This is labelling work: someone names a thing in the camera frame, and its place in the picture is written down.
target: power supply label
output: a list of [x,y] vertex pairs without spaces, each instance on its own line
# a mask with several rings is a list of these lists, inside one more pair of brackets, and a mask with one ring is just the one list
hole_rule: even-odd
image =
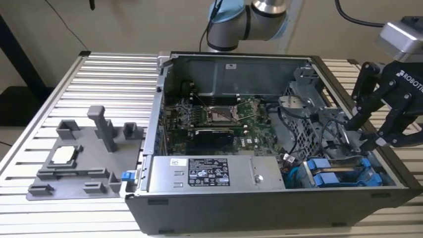
[[227,159],[190,159],[190,186],[230,186]]

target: cable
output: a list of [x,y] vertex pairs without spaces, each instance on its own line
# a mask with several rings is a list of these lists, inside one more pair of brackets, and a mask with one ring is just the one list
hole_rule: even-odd
[[282,110],[280,110],[280,107],[278,107],[278,117],[279,117],[279,120],[282,121],[283,125],[286,126],[286,128],[288,129],[288,131],[292,133],[294,135],[294,145],[292,145],[292,148],[288,152],[288,154],[292,154],[294,152],[294,149],[296,148],[296,144],[298,144],[298,136],[296,136],[296,133],[294,131],[294,129],[291,128],[291,126],[284,122],[283,118],[282,118]]
[[0,144],[7,145],[7,146],[12,147],[12,145],[11,145],[11,144],[8,144],[8,143],[5,143],[5,142],[3,142],[3,141],[0,141]]
[[335,0],[335,6],[336,6],[336,10],[338,10],[340,16],[342,16],[347,21],[350,21],[350,22],[352,22],[352,23],[355,23],[355,24],[358,24],[358,25],[362,25],[362,26],[370,26],[370,27],[378,27],[378,28],[382,28],[382,27],[384,26],[384,24],[382,24],[382,23],[374,23],[374,22],[368,22],[368,21],[362,21],[362,20],[358,20],[358,19],[350,17],[350,16],[344,13],[344,11],[343,11],[343,9],[342,9],[342,4],[339,3],[339,0]]
[[60,18],[61,22],[64,23],[67,29],[71,31],[72,35],[77,38],[77,40],[79,40],[79,42],[81,43],[81,45],[84,46],[85,50],[89,51],[89,50],[88,50],[88,47],[87,47],[85,44],[84,44],[84,42],[80,40],[80,38],[77,37],[77,35],[76,35],[76,34],[73,33],[73,31],[69,29],[69,27],[68,27],[68,25],[67,25],[64,19],[61,18],[60,14],[57,13],[56,9],[53,8],[53,6],[52,6],[51,3],[48,2],[48,0],[44,0],[44,1],[47,2],[48,6],[51,6],[51,8],[52,8],[52,10],[55,11],[57,17]]
[[323,147],[323,149],[328,149],[328,148],[331,148],[331,147],[338,147],[338,146],[344,146],[344,147],[347,147],[348,148],[348,145],[346,145],[346,144],[332,144],[332,145],[327,145],[327,146],[324,146]]
[[292,112],[290,112],[290,111],[287,110],[287,108],[284,108],[284,107],[282,107],[282,106],[280,106],[280,108],[282,108],[284,114],[287,114],[288,116],[291,116],[291,117],[294,117],[294,118],[298,118],[298,119],[302,119],[302,120],[308,120],[308,119],[310,119],[310,117],[302,117],[302,116],[294,114]]
[[200,39],[199,52],[202,52],[202,43],[203,43],[204,35],[206,35],[206,33],[207,33],[207,36],[208,36],[208,34],[210,34],[210,28],[211,28],[212,20],[214,20],[214,18],[216,17],[218,12],[219,12],[219,10],[220,10],[220,6],[222,6],[223,0],[220,0],[219,4],[218,4],[218,1],[219,1],[219,0],[215,0],[215,1],[214,1],[212,11],[211,11],[211,18],[210,18],[210,21],[208,21],[208,23],[207,23],[207,27],[206,27],[206,30],[204,30],[204,32],[203,32],[202,39]]

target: blue tab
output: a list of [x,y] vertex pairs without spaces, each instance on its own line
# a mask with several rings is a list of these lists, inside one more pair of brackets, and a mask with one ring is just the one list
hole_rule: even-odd
[[135,173],[134,172],[123,172],[122,173],[122,181],[135,181]]

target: metal table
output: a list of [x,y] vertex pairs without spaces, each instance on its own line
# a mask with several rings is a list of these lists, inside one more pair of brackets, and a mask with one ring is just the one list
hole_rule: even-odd
[[[135,121],[147,128],[158,77],[156,57],[92,53],[88,57],[77,58],[0,162],[0,235],[25,238],[147,237],[139,231],[120,198],[29,202],[25,200],[25,194],[55,144],[55,128],[63,119],[73,119],[83,126],[93,125],[92,120],[85,118],[88,107],[104,105],[106,117],[112,120],[114,125]],[[335,59],[326,59],[324,63],[351,93],[359,65]],[[387,111],[384,107],[371,118],[376,128],[382,125]],[[414,124],[407,132],[412,133],[419,129]],[[395,149],[395,152],[423,184],[423,146]],[[422,236],[423,196],[399,208],[379,210],[352,228],[191,234],[191,237],[215,238]]]

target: robotiq logo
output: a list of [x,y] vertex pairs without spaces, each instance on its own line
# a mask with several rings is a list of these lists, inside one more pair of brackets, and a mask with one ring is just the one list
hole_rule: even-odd
[[404,78],[411,83],[411,85],[415,86],[415,88],[423,93],[423,84],[420,84],[419,81],[416,81],[416,79],[412,78],[412,76],[410,76],[403,70],[396,73],[396,76]]

